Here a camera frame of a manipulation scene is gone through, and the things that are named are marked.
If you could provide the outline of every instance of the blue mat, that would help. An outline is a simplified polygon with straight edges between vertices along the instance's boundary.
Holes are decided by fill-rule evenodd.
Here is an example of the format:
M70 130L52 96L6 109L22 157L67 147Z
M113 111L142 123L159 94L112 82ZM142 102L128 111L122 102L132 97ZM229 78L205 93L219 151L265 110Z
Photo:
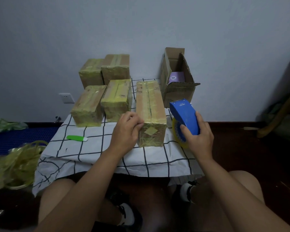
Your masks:
M9 149L20 147L24 143L31 143L37 140L49 142L58 128L29 128L2 132L0 133L0 155L8 154Z

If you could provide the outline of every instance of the checkered tablecloth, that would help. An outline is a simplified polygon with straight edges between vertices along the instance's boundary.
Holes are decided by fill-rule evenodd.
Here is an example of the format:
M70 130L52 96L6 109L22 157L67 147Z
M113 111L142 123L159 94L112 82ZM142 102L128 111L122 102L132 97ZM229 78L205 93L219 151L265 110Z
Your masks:
M132 111L136 110L136 83L143 80L131 80L133 91ZM201 168L192 153L183 149L174 141L172 131L172 115L165 108L167 128L163 147L142 147L137 144L118 163L116 173L140 177L178 177L187 175L203 175ZM60 126L48 146L43 151L35 172L32 192L36 195L57 178L77 172L88 171L97 161L101 153L110 144L116 122L108 122L105 117L101 127L78 128L73 117L69 115ZM66 139L67 135L88 137L86 142Z

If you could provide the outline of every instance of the purple box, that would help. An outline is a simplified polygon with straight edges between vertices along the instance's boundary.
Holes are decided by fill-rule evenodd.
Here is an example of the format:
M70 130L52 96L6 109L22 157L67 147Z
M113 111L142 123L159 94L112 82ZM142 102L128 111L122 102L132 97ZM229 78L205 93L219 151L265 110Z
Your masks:
M185 82L184 72L172 72L168 84L171 82Z

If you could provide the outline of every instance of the hand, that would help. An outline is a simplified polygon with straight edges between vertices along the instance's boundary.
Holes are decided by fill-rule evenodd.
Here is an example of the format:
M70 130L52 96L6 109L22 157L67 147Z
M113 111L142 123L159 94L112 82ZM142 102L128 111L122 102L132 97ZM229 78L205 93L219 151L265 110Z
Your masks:
M201 114L196 112L195 116L199 124L200 134L192 135L189 129L184 125L181 125L182 133L188 142L189 149L198 161L211 160L213 159L212 147L214 135L209 124L204 122Z
M143 125L144 120L137 113L127 111L122 114L114 128L108 150L116 153L119 160L123 158L125 154L134 148L139 137L139 130Z

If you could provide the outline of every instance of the electrical outlet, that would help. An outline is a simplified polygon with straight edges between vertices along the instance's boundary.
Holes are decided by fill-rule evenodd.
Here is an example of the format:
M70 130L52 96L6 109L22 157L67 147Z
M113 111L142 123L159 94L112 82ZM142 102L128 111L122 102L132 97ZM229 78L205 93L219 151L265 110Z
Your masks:
M59 94L63 103L74 103L71 94Z

